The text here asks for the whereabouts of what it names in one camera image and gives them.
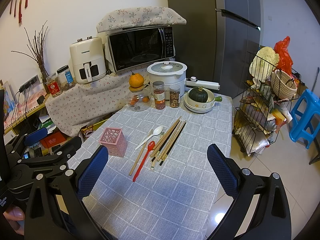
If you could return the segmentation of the person's left hand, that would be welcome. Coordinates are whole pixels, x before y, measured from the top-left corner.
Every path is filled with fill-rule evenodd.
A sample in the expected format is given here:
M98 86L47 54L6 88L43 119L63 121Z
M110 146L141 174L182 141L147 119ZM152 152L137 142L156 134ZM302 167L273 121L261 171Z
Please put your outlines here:
M13 230L19 234L24 236L24 227L20 225L19 222L24 221L25 214L20 207L10 206L3 213L6 220L9 222Z

